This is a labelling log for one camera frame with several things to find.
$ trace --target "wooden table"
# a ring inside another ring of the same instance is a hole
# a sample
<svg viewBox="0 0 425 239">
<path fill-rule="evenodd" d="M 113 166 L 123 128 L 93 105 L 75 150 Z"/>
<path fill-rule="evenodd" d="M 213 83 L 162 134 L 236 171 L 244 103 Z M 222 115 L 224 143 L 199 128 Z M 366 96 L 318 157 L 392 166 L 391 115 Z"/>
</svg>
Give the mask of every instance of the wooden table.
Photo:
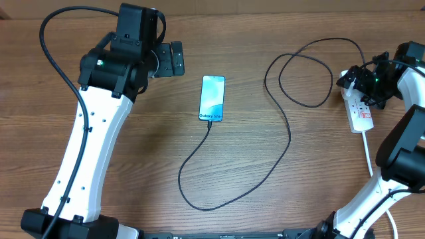
<svg viewBox="0 0 425 239">
<path fill-rule="evenodd" d="M 257 232 L 314 227 L 346 205 L 369 180 L 361 136 L 349 130 L 338 87 L 320 108 L 304 108 L 280 91 L 273 67 L 269 86 L 285 109 L 292 144 L 270 178 L 247 197 L 213 212 L 189 207 L 179 194 L 177 173 L 207 130 L 197 119 L 201 79 L 226 76 L 224 120 L 214 123 L 205 145 L 185 167 L 183 190 L 198 206 L 214 206 L 251 189 L 278 159 L 288 133 L 266 94 L 264 73 L 275 57 L 326 37 L 360 44 L 367 60 L 400 43 L 425 42 L 423 12 L 294 13 L 168 17 L 165 41 L 180 40 L 186 74 L 152 79 L 119 134 L 102 198 L 102 214 L 147 232 Z M 41 21 L 0 21 L 0 238 L 30 238 L 21 231 L 27 208 L 39 207 L 52 186 L 72 129 L 76 98 L 41 51 Z M 69 78 L 116 18 L 58 19 L 48 24 L 47 46 Z M 305 52 L 332 69 L 361 64 L 348 42 L 321 42 Z M 295 99 L 314 104 L 326 95 L 324 67 L 295 59 L 283 85 Z M 371 155 L 404 114 L 391 99 L 373 110 Z M 424 197 L 391 208 L 401 238 L 423 238 Z M 391 238 L 386 216 L 373 226 Z"/>
</svg>

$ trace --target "black cord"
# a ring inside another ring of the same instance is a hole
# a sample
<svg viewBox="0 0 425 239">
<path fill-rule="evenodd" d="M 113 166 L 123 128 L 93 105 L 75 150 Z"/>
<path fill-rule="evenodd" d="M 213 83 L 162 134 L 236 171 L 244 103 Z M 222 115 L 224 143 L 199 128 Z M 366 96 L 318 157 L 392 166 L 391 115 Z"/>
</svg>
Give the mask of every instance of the black cord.
<svg viewBox="0 0 425 239">
<path fill-rule="evenodd" d="M 146 80 L 146 84 L 143 86 L 143 88 L 137 93 L 137 94 L 143 94 L 147 90 L 147 86 L 149 85 L 149 80 Z"/>
<path fill-rule="evenodd" d="M 164 38 L 165 38 L 165 30 L 167 30 L 167 22 L 165 21 L 165 15 L 158 11 L 157 12 L 157 17 L 159 18 L 159 20 L 161 20 L 162 22 L 162 32 L 159 35 L 159 37 L 157 38 L 157 40 L 155 41 L 156 45 L 159 45 L 163 42 Z"/>
<path fill-rule="evenodd" d="M 100 40 L 100 42 L 96 45 L 96 48 L 103 49 L 108 45 L 109 42 L 111 42 L 112 38 L 115 36 L 115 32 L 108 32 L 106 36 Z"/>
<path fill-rule="evenodd" d="M 363 63 L 365 63 L 365 57 L 364 57 L 364 55 L 363 55 L 363 51 L 360 49 L 360 47 L 359 47 L 359 45 L 357 44 L 357 43 L 355 43 L 354 41 L 352 41 L 352 40 L 350 40 L 350 39 L 346 39 L 346 38 L 328 38 L 328 39 L 319 39 L 319 40 L 315 40 L 315 41 L 313 41 L 313 42 L 311 42 L 311 43 L 309 43 L 309 44 L 307 44 L 307 45 L 305 45 L 305 46 L 303 46 L 303 47 L 301 47 L 296 53 L 285 53 L 285 54 L 281 54 L 280 56 L 278 56 L 278 57 L 276 57 L 276 59 L 274 59 L 273 60 L 273 62 L 271 63 L 271 65 L 269 65 L 269 67 L 268 67 L 268 69 L 267 69 L 267 71 L 266 71 L 266 75 L 264 76 L 264 87 L 265 87 L 265 89 L 266 89 L 266 91 L 267 91 L 267 93 L 268 93 L 268 95 L 271 97 L 271 99 L 274 101 L 274 103 L 277 105 L 277 107 L 279 108 L 279 110 L 281 111 L 281 113 L 282 113 L 282 115 L 284 116 L 284 118 L 285 118 L 285 123 L 286 123 L 286 127 L 287 127 L 287 129 L 288 129 L 288 144 L 286 145 L 286 148 L 285 148 L 285 150 L 284 150 L 284 152 L 280 155 L 280 157 L 279 157 L 279 159 L 274 163 L 274 165 L 273 165 L 273 167 L 272 167 L 272 169 L 270 169 L 270 171 L 268 172 L 268 174 L 263 178 L 263 180 L 261 180 L 255 187 L 253 187 L 252 189 L 250 189 L 249 191 L 247 191 L 246 193 L 244 193 L 244 194 L 242 194 L 242 195 L 240 195 L 239 197 L 236 197 L 235 199 L 232 199 L 232 200 L 230 200 L 230 201 L 228 201 L 228 202 L 225 202 L 225 203 L 223 203 L 223 204 L 221 204 L 221 205 L 219 205 L 219 206 L 216 206 L 216 207 L 213 207 L 213 208 L 199 208 L 199 207 L 197 207 L 197 206 L 195 206 L 195 205 L 193 205 L 192 203 L 190 203 L 189 202 L 189 200 L 187 200 L 187 198 L 186 198 L 186 196 L 185 196 L 185 194 L 183 193 L 183 190 L 181 189 L 181 183 L 180 183 L 180 176 L 181 176 L 181 171 L 183 170 L 183 167 L 185 166 L 185 164 L 187 163 L 187 161 L 196 153 L 196 151 L 201 147 L 201 145 L 204 143 L 204 141 L 205 141 L 205 139 L 208 137 L 208 134 L 210 133 L 210 129 L 211 129 L 211 122 L 209 121 L 209 124 L 208 124 L 208 130 L 207 130 L 207 134 L 204 136 L 204 139 L 201 141 L 201 143 L 198 145 L 198 147 L 187 157 L 187 159 L 183 162 L 183 164 L 180 166 L 180 170 L 179 170 L 179 175 L 178 175 L 178 177 L 177 177 L 177 181 L 178 181 L 178 184 L 179 184 L 179 190 L 180 190 L 180 194 L 181 194 L 181 196 L 183 197 L 183 199 L 185 199 L 185 201 L 187 202 L 187 204 L 189 205 L 189 206 L 191 206 L 192 208 L 194 208 L 194 209 L 197 209 L 197 210 L 200 210 L 200 211 L 204 211 L 204 212 L 208 212 L 208 211 L 212 211 L 212 210 L 216 210 L 216 209 L 219 209 L 219 208 L 221 208 L 221 207 L 224 207 L 224 206 L 226 206 L 226 205 L 228 205 L 228 204 L 230 204 L 230 203 L 232 203 L 232 202 L 234 202 L 234 201 L 236 201 L 236 200 L 239 200 L 239 199 L 241 199 L 241 198 L 243 198 L 243 197 L 245 197 L 246 195 L 248 195 L 248 194 L 250 194 L 252 191 L 254 191 L 254 190 L 256 190 L 259 186 L 261 186 L 266 180 L 267 180 L 267 178 L 272 174 L 272 172 L 273 172 L 273 170 L 276 168 L 276 166 L 278 166 L 278 164 L 279 164 L 279 162 L 282 160 L 282 158 L 284 157 L 284 155 L 285 155 L 285 153 L 286 153 L 286 151 L 289 149 L 289 147 L 290 147 L 290 144 L 291 144 L 291 129 L 290 129 L 290 123 L 289 123 L 289 121 L 288 121 L 288 118 L 286 117 L 286 114 L 285 114 L 285 111 L 282 109 L 282 107 L 279 105 L 279 103 L 276 101 L 276 99 L 273 97 L 273 95 L 270 93 L 270 91 L 269 91 L 269 89 L 268 89 L 268 87 L 267 87 L 267 75 L 268 75 L 268 73 L 269 73 L 269 71 L 270 71 L 270 69 L 271 69 L 271 67 L 274 65 L 274 63 L 279 59 L 279 58 L 281 58 L 281 57 L 283 57 L 283 56 L 291 56 L 291 58 L 286 62 L 286 64 L 284 65 L 284 67 L 282 68 L 282 70 L 280 71 L 280 74 L 279 74 L 279 85 L 280 85 L 280 88 L 281 88 L 281 90 L 282 90 L 282 92 L 290 99 L 290 100 L 292 100 L 293 102 L 295 102 L 295 103 L 297 103 L 297 104 L 299 104 L 299 105 L 301 105 L 301 106 L 305 106 L 305 107 L 309 107 L 309 108 L 315 108 L 315 107 L 319 107 L 319 106 L 321 106 L 322 104 L 324 104 L 325 102 L 326 102 L 326 100 L 328 99 L 328 97 L 329 97 L 329 95 L 331 94 L 331 91 L 332 91 L 332 85 L 333 85 L 333 74 L 332 74 L 332 71 L 331 71 L 331 69 L 330 69 L 330 67 L 328 67 L 328 65 L 326 65 L 324 62 L 322 62 L 322 61 L 320 61 L 319 59 L 316 59 L 316 58 L 314 58 L 314 57 L 311 57 L 311 56 L 304 56 L 304 55 L 301 55 L 301 54 L 299 54 L 301 51 L 303 51 L 307 46 L 309 46 L 309 45 L 311 45 L 311 44 L 313 44 L 313 43 L 315 43 L 315 42 L 320 42 L 320 41 L 324 41 L 324 40 L 347 40 L 347 41 L 349 41 L 349 42 L 351 42 L 351 43 L 353 43 L 358 49 L 359 49 L 359 52 L 360 52 L 360 55 L 361 55 L 361 58 L 362 58 L 362 60 L 363 60 Z M 318 63 L 320 63 L 320 64 L 322 64 L 324 67 L 326 67 L 326 69 L 329 71 L 329 73 L 330 73 L 330 75 L 331 75 L 331 86 L 329 87 L 329 92 L 327 93 L 327 96 L 326 96 L 326 98 L 324 99 L 324 101 L 322 101 L 322 103 L 320 103 L 320 104 L 318 104 L 318 105 L 315 105 L 315 106 L 309 106 L 309 105 L 306 105 L 306 104 L 303 104 L 303 103 L 300 103 L 300 102 L 298 102 L 297 100 L 295 100 L 295 99 L 293 99 L 293 98 L 291 98 L 286 92 L 285 92 L 285 90 L 284 90 L 284 88 L 282 87 L 282 84 L 281 84 L 281 82 L 280 82 L 280 78 L 281 78 L 281 75 L 282 75 L 282 72 L 284 71 L 284 69 L 285 69 L 285 67 L 289 64 L 289 62 L 294 58 L 294 57 L 296 57 L 296 56 L 298 56 L 298 57 L 303 57 L 303 58 L 307 58 L 307 59 L 310 59 L 310 60 L 314 60 L 314 61 L 316 61 L 316 62 L 318 62 Z"/>
<path fill-rule="evenodd" d="M 71 10 L 99 11 L 99 12 L 109 13 L 109 14 L 118 16 L 118 13 L 116 13 L 114 11 L 106 10 L 106 9 L 101 9 L 101 8 L 97 8 L 97 7 L 75 6 L 75 7 L 65 7 L 65 8 L 59 9 L 57 11 L 54 11 L 53 13 L 49 14 L 44 19 L 44 21 L 41 23 L 39 36 L 40 36 L 40 44 L 41 44 L 42 51 L 46 55 L 47 60 L 52 64 L 53 68 L 60 74 L 60 76 L 64 79 L 65 83 L 69 86 L 69 88 L 72 90 L 72 92 L 77 97 L 78 102 L 80 103 L 80 106 L 81 106 L 81 109 L 82 109 L 83 116 L 84 116 L 84 133 L 83 133 L 83 136 L 82 136 L 80 151 L 78 152 L 78 156 L 77 156 L 77 160 L 75 162 L 74 169 L 72 170 L 72 174 L 71 174 L 71 176 L 69 178 L 69 182 L 68 182 L 68 184 L 66 186 L 64 195 L 60 199 L 59 207 L 56 210 L 56 213 L 54 214 L 51 223 L 49 224 L 49 226 L 45 230 L 45 232 L 44 232 L 44 234 L 42 236 L 42 239 L 46 239 L 48 237 L 50 231 L 53 229 L 54 224 L 58 220 L 59 215 L 62 212 L 62 209 L 64 208 L 64 205 L 65 205 L 66 201 L 68 200 L 69 192 L 71 191 L 72 184 L 74 183 L 75 176 L 76 176 L 76 174 L 78 172 L 78 168 L 80 167 L 81 159 L 82 159 L 82 156 L 84 154 L 84 150 L 86 148 L 87 136 L 88 136 L 88 129 L 89 129 L 89 127 L 88 127 L 88 112 L 87 112 L 87 108 L 86 108 L 86 104 L 84 103 L 84 100 L 82 99 L 82 97 L 81 97 L 80 93 L 78 92 L 77 88 L 72 84 L 72 82 L 69 80 L 69 78 L 60 69 L 60 67 L 58 66 L 58 64 L 53 60 L 52 56 L 50 55 L 50 53 L 47 50 L 46 43 L 44 42 L 44 29 L 46 28 L 47 23 L 54 16 L 56 16 L 56 15 L 58 15 L 60 13 L 66 12 L 66 11 L 71 11 Z"/>
<path fill-rule="evenodd" d="M 290 95 L 288 95 L 287 93 L 286 93 L 286 91 L 284 90 L 284 87 L 282 86 L 282 80 L 281 80 L 281 77 L 282 77 L 282 72 L 285 70 L 285 68 L 286 68 L 286 66 L 290 63 L 290 61 L 294 58 L 294 57 L 296 57 L 296 56 L 298 56 L 298 54 L 301 52 L 301 51 L 303 51 L 303 50 L 305 50 L 309 45 L 311 45 L 311 44 L 314 44 L 314 43 L 316 43 L 316 42 L 321 42 L 321 41 L 325 41 L 325 40 L 346 40 L 346 41 L 349 41 L 349 42 L 351 42 L 351 43 L 353 43 L 356 47 L 357 47 L 357 49 L 359 49 L 359 52 L 360 52 L 360 55 L 361 55 L 361 59 L 362 59 L 362 61 L 363 61 L 363 64 L 364 63 L 366 63 L 366 60 L 365 60 L 365 55 L 363 54 L 363 51 L 361 50 L 361 48 L 360 48 L 360 46 L 355 42 L 355 41 L 353 41 L 353 40 L 351 40 L 351 39 L 346 39 L 346 38 L 343 38 L 343 37 L 330 37 L 330 38 L 326 38 L 326 39 L 319 39 L 319 40 L 315 40 L 315 41 L 312 41 L 312 42 L 310 42 L 310 43 L 308 43 L 307 45 L 305 45 L 305 46 L 303 46 L 303 47 L 301 47 L 297 52 L 295 52 L 289 59 L 288 59 L 288 61 L 284 64 L 284 67 L 282 67 L 282 69 L 280 70 L 280 73 L 279 73 L 279 87 L 280 87 L 280 89 L 282 90 L 282 92 L 285 94 L 285 96 L 286 97 L 288 97 L 291 101 L 293 101 L 293 102 L 295 102 L 295 103 L 297 103 L 297 104 L 299 104 L 299 105 L 301 105 L 301 106 L 304 106 L 304 107 L 307 107 L 307 108 L 316 108 L 316 107 L 319 107 L 319 106 L 321 106 L 321 105 L 323 105 L 326 101 L 327 101 L 327 99 L 329 98 L 329 96 L 331 95 L 331 91 L 332 91 L 332 86 L 333 86 L 333 77 L 331 76 L 331 87 L 329 88 L 329 92 L 327 93 L 327 95 L 326 95 L 326 97 L 325 97 L 325 99 L 321 102 L 321 103 L 319 103 L 319 104 L 317 104 L 317 105 L 314 105 L 314 106 L 310 106 L 310 105 L 307 105 L 307 104 L 303 104 L 303 103 L 301 103 L 301 102 L 299 102 L 299 101 L 297 101 L 297 100 L 295 100 L 295 99 L 293 99 Z M 317 61 L 318 63 L 320 63 L 320 64 L 322 64 L 322 65 L 324 65 L 329 71 L 330 71 L 330 69 L 329 69 L 329 67 L 327 67 L 326 66 L 326 64 L 324 64 L 324 63 L 322 63 L 322 62 L 320 62 L 319 60 L 317 60 L 317 59 L 315 59 L 315 61 Z"/>
<path fill-rule="evenodd" d="M 389 198 L 392 198 L 392 196 L 394 196 L 397 193 L 423 194 L 423 193 L 425 193 L 425 190 L 420 190 L 420 191 L 417 191 L 417 192 L 412 192 L 410 189 L 400 189 L 400 190 L 394 190 L 394 191 L 389 192 L 389 194 L 387 194 L 383 199 L 381 199 L 378 202 L 378 204 L 376 204 L 375 207 L 373 207 L 372 210 L 370 212 L 368 212 L 366 214 L 366 216 L 359 222 L 359 224 L 357 225 L 356 229 L 354 230 L 354 232 L 350 236 L 350 239 L 354 239 L 354 237 L 356 237 L 356 234 L 358 233 L 358 231 L 360 230 L 360 228 L 364 225 L 364 223 L 367 221 L 367 219 L 369 219 L 369 217 L 371 217 L 372 214 L 376 210 L 378 210 L 378 208 L 380 206 L 382 206 L 386 200 L 388 200 Z"/>
</svg>

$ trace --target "power strip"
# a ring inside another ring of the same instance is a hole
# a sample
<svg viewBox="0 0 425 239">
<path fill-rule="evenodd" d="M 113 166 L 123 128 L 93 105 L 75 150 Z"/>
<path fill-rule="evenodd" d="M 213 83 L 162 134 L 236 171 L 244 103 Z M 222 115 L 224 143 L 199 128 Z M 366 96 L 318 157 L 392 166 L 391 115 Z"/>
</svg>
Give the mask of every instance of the power strip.
<svg viewBox="0 0 425 239">
<path fill-rule="evenodd" d="M 339 77 L 344 76 L 347 71 L 341 72 Z M 361 101 L 363 94 L 358 90 L 353 89 L 354 83 L 349 89 L 341 88 L 341 93 L 344 98 L 345 109 L 351 132 L 361 133 L 373 128 L 373 120 L 371 109 Z"/>
</svg>

